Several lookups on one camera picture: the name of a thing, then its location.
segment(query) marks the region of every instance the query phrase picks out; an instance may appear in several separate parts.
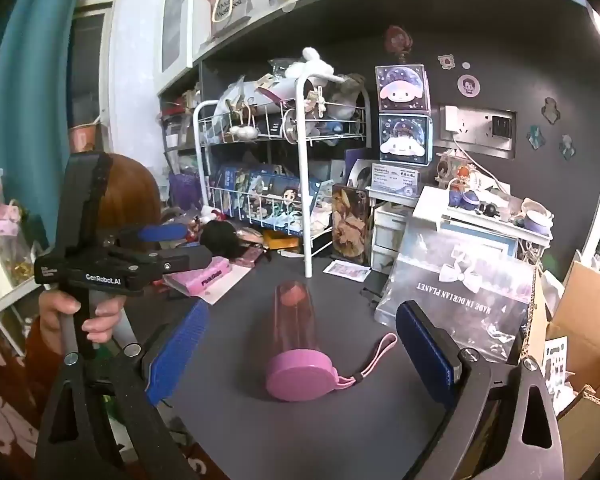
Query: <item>white bow print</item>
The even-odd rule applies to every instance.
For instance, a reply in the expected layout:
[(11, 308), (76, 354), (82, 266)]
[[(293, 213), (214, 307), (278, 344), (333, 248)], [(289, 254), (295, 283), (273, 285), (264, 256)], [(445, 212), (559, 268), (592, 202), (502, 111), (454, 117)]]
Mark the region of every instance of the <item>white bow print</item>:
[(474, 265), (470, 266), (465, 272), (460, 270), (458, 262), (464, 261), (465, 253), (461, 254), (460, 257), (454, 262), (454, 266), (444, 264), (440, 269), (440, 275), (438, 279), (440, 282), (462, 282), (466, 288), (468, 288), (474, 294), (480, 290), (482, 285), (482, 276), (475, 272)]

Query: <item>cabinet door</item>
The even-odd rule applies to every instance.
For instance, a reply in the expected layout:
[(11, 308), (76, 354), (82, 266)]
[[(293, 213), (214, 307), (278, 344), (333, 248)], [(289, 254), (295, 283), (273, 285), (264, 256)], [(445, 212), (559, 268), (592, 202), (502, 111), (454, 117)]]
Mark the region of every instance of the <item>cabinet door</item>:
[(192, 67), (193, 0), (164, 0), (158, 27), (155, 85), (161, 93)]

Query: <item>hand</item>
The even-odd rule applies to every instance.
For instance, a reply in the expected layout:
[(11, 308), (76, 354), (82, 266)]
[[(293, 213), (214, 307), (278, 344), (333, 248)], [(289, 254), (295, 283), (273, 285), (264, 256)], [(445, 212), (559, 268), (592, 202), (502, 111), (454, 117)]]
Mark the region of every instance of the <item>hand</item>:
[[(96, 307), (96, 317), (82, 324), (87, 339), (94, 343), (106, 343), (111, 339), (113, 327), (120, 321), (120, 310), (125, 304), (125, 296), (117, 296), (103, 301)], [(60, 290), (45, 290), (38, 299), (40, 306), (40, 333), (45, 344), (53, 352), (62, 355), (60, 320), (58, 313), (75, 314), (80, 303)]]

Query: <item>blue textured pad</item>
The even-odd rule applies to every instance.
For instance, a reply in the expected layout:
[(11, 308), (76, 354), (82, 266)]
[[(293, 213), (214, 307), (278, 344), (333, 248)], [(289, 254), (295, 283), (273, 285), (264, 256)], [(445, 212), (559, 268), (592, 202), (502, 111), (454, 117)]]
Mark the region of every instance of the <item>blue textured pad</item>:
[(169, 397), (184, 371), (209, 319), (208, 303), (198, 300), (151, 362), (146, 394), (152, 405)]
[(184, 224), (149, 225), (138, 231), (138, 238), (143, 242), (168, 242), (182, 240), (187, 236), (187, 226)]
[(433, 336), (410, 309), (408, 301), (401, 304), (395, 313), (395, 329), (429, 395), (448, 408), (453, 406), (453, 368)]

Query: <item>brown hair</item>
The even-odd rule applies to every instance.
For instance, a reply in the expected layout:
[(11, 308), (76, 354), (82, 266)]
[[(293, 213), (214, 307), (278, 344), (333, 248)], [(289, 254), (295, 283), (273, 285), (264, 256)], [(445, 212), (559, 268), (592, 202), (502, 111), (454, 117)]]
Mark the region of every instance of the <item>brown hair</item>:
[(100, 201), (98, 228), (117, 230), (160, 223), (160, 192), (154, 177), (138, 161), (109, 153), (113, 165), (107, 192)]

